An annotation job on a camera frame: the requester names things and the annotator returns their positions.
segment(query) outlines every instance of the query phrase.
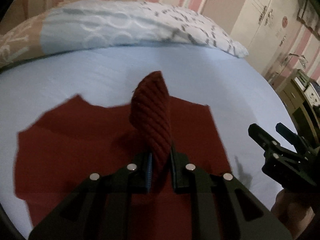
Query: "light blue bed sheet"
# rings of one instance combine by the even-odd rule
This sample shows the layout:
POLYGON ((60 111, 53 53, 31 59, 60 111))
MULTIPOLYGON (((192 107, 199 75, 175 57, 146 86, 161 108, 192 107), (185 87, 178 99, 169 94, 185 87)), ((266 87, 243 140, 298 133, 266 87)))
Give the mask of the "light blue bed sheet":
POLYGON ((170 95, 210 106, 233 174, 272 207, 282 187, 262 173, 263 150, 247 130, 257 123, 293 149, 275 125, 295 128, 279 97, 244 59, 179 44, 92 49, 34 60, 0 75, 0 201, 25 237, 32 228, 28 210, 13 193, 17 133, 75 94, 99 106, 129 103, 139 81, 155 70, 163 72, 170 95))

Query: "desk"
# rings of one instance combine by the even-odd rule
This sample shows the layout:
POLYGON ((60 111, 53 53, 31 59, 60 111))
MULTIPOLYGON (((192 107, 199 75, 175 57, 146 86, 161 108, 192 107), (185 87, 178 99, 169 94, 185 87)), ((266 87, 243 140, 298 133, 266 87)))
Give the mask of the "desk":
POLYGON ((293 71, 276 92, 286 107, 298 134, 316 148, 320 145, 320 123, 304 91, 294 80, 296 77, 300 78, 300 75, 300 70, 293 71))

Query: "finger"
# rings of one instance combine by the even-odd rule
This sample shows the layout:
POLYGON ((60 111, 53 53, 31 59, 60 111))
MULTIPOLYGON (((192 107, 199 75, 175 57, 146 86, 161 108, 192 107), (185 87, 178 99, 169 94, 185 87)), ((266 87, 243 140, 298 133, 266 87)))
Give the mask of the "finger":
POLYGON ((288 198, 286 190, 283 189, 277 194, 275 204, 271 208, 271 213, 277 218, 284 216, 289 204, 290 198, 288 198))
POLYGON ((288 220, 284 225, 289 229, 293 239, 296 239, 313 219, 312 209, 306 208, 300 203, 290 203, 287 209, 288 220))

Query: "door handle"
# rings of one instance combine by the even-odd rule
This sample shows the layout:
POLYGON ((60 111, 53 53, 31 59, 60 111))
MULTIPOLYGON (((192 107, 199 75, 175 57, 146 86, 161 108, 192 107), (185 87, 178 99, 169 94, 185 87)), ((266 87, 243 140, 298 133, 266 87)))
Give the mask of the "door handle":
POLYGON ((281 46, 282 46, 282 44, 284 43, 285 38, 286 38, 286 35, 283 37, 282 41, 280 42, 280 47, 281 47, 281 46))
POLYGON ((272 12, 273 12, 273 9, 271 9, 271 11, 268 13, 268 17, 266 19, 266 23, 264 24, 265 26, 268 24, 269 19, 270 19, 271 15, 272 15, 272 12))
POLYGON ((267 12, 267 6, 265 6, 265 7, 263 8, 262 13, 260 14, 260 17, 259 17, 259 25, 261 24, 264 16, 266 15, 266 12, 267 12))

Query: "folded cloth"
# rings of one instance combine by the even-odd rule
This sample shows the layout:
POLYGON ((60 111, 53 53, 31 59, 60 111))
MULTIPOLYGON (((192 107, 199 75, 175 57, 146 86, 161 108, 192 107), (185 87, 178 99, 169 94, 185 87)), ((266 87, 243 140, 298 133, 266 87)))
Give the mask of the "folded cloth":
POLYGON ((151 149, 157 186, 151 194, 132 196, 130 239, 191 239, 190 196, 173 193, 166 162, 172 140, 177 151, 208 173, 231 171, 209 107, 169 97, 159 72, 139 84, 131 105, 103 108, 76 96, 19 133, 15 193, 27 202, 36 225, 91 173, 114 173, 151 149), (142 102, 158 105, 162 114, 146 118, 142 102), (161 123, 163 129, 157 130, 161 123), (148 137, 144 124, 152 125, 156 136, 148 137), (165 139, 158 140, 162 133, 165 139))

